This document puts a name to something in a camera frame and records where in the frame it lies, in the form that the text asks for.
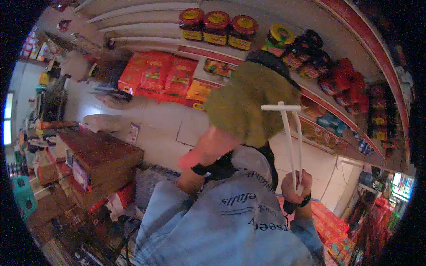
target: white pipe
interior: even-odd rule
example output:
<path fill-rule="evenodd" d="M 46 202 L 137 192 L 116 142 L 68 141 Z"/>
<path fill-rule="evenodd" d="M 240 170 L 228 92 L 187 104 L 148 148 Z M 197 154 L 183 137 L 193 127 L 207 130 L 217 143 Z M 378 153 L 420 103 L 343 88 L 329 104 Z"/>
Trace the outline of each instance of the white pipe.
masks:
<path fill-rule="evenodd" d="M 300 112 L 302 108 L 300 105 L 284 105 L 283 102 L 279 102 L 278 105 L 275 104 L 264 104 L 260 108 L 263 111 L 288 111 L 288 112 Z"/>
<path fill-rule="evenodd" d="M 284 124 L 284 131 L 288 142 L 289 153 L 290 153 L 290 162 L 291 162 L 291 173 L 293 176 L 293 190 L 299 196 L 302 194 L 303 186 L 302 184 L 302 125 L 300 123 L 299 115 L 297 112 L 301 112 L 302 108 L 300 105 L 284 105 L 284 102 L 278 102 L 278 105 L 274 104 L 265 104 L 260 106 L 263 111 L 280 111 L 282 122 Z M 296 185 L 296 170 L 294 167 L 294 153 L 293 153 L 293 143 L 291 140 L 291 131 L 290 124 L 288 123 L 287 112 L 292 112 L 294 119 L 297 124 L 297 133 L 299 140 L 299 187 Z"/>
<path fill-rule="evenodd" d="M 279 105 L 281 105 L 282 108 L 280 108 L 281 110 L 281 117 L 282 117 L 282 122 L 284 124 L 284 131 L 285 131 L 285 136 L 287 138 L 287 142 L 289 144 L 289 153 L 290 153 L 290 163 L 291 163 L 291 173 L 293 175 L 293 189 L 294 192 L 296 192 L 296 170 L 294 169 L 294 153 L 293 153 L 293 145 L 292 145 L 292 141 L 291 141 L 291 132 L 290 132 L 290 124 L 288 123 L 288 117 L 287 117 L 287 112 L 285 111 L 285 106 L 284 102 L 279 102 Z"/>
<path fill-rule="evenodd" d="M 300 123 L 299 115 L 297 112 L 293 112 L 293 116 L 296 119 L 297 124 L 297 139 L 299 142 L 299 187 L 294 192 L 298 194 L 299 196 L 303 192 L 303 186 L 302 186 L 302 124 Z"/>

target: jar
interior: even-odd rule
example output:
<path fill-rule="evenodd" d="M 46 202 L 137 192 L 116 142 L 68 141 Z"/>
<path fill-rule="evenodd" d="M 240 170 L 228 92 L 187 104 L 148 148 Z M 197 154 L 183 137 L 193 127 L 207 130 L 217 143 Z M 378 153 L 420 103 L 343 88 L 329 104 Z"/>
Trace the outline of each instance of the jar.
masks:
<path fill-rule="evenodd" d="M 228 44 L 239 50 L 250 50 L 251 41 L 259 26 L 254 18 L 238 15 L 232 19 L 232 31 L 229 32 Z"/>
<path fill-rule="evenodd" d="M 297 69 L 299 75 L 306 79 L 316 79 L 330 70 L 331 58 L 323 50 L 315 50 L 312 58 Z"/>
<path fill-rule="evenodd" d="M 273 24 L 269 28 L 262 50 L 268 51 L 276 57 L 281 57 L 285 48 L 292 44 L 293 41 L 294 35 L 288 28 L 280 24 Z"/>
<path fill-rule="evenodd" d="M 198 8 L 185 9 L 179 15 L 179 28 L 187 40 L 203 40 L 204 12 Z"/>
<path fill-rule="evenodd" d="M 339 91 L 334 86 L 333 80 L 330 75 L 320 77 L 318 79 L 318 85 L 321 90 L 327 95 L 333 96 L 339 93 Z"/>
<path fill-rule="evenodd" d="M 324 45 L 321 36 L 311 29 L 307 30 L 303 36 L 308 40 L 312 49 L 321 49 Z"/>
<path fill-rule="evenodd" d="M 211 11 L 203 18 L 204 41 L 217 46 L 224 46 L 228 41 L 229 16 L 222 11 Z"/>
<path fill-rule="evenodd" d="M 282 61 L 290 70 L 298 69 L 303 62 L 313 56 L 313 50 L 304 36 L 297 36 L 294 43 L 288 47 Z"/>
<path fill-rule="evenodd" d="M 336 97 L 336 102 L 338 105 L 346 107 L 352 104 L 351 96 L 348 91 L 343 91 Z"/>

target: red bag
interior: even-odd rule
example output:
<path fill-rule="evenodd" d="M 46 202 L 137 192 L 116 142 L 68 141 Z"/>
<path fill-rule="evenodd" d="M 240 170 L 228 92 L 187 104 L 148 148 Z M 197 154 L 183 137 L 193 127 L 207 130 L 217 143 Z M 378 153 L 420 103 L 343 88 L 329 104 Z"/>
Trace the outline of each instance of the red bag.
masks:
<path fill-rule="evenodd" d="M 135 95 L 146 67 L 147 53 L 135 53 L 118 80 L 118 89 Z"/>
<path fill-rule="evenodd" d="M 176 57 L 166 79 L 164 92 L 186 98 L 198 62 Z"/>
<path fill-rule="evenodd" d="M 140 77 L 139 87 L 155 92 L 162 91 L 173 58 L 172 54 L 158 51 L 148 52 L 147 65 Z"/>

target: floor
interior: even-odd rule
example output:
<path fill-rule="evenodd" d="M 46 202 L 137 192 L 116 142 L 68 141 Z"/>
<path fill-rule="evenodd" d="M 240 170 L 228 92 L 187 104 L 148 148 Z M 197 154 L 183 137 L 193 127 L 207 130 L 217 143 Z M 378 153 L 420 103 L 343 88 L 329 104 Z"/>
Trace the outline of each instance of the floor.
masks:
<path fill-rule="evenodd" d="M 110 109 L 93 94 L 88 93 L 94 91 L 94 86 L 97 86 L 97 83 L 77 83 L 68 79 L 66 90 L 69 98 L 65 120 L 81 122 L 83 117 L 89 114 L 120 115 L 122 130 L 115 133 L 116 137 L 125 139 L 130 123 L 141 125 L 136 145 L 145 150 L 145 160 L 181 171 L 177 166 L 179 158 L 196 145 L 198 137 L 208 126 L 208 118 L 203 111 L 176 103 L 157 104 L 156 101 L 144 97 L 134 97 L 122 110 Z M 285 135 L 276 135 L 270 143 L 281 180 L 291 172 Z M 342 196 L 345 196 L 343 192 L 346 187 L 355 186 L 361 169 L 342 164 L 342 160 L 347 159 L 303 143 L 303 168 L 314 179 L 312 197 L 320 199 L 331 211 L 336 209 Z M 277 193 L 281 193 L 280 187 L 277 188 Z"/>

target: cardboard box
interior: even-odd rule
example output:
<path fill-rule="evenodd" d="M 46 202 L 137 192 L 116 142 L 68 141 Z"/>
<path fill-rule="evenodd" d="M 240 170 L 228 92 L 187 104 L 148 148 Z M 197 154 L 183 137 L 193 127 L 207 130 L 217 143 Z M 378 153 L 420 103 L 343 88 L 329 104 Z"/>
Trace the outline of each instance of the cardboard box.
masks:
<path fill-rule="evenodd" d="M 52 186 L 51 190 L 49 195 L 38 200 L 37 209 L 28 218 L 29 223 L 46 223 L 71 207 L 65 192 L 58 184 Z"/>

